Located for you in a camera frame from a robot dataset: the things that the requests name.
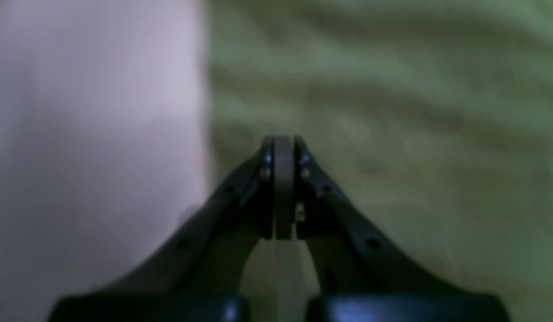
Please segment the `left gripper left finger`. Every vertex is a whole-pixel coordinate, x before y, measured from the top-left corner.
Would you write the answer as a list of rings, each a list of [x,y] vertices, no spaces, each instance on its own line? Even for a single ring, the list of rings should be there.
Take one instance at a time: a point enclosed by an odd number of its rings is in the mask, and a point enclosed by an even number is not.
[[[275,178],[285,137],[266,137],[156,253],[125,277],[66,297],[51,322],[249,322],[244,265],[273,235]]]

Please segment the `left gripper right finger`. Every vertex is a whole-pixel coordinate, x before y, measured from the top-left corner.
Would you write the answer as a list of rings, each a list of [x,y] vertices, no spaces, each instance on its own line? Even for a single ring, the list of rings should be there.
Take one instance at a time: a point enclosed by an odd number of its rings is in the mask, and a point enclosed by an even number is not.
[[[470,292],[436,277],[401,251],[350,202],[294,138],[295,197],[321,293],[308,322],[508,322],[494,295]]]

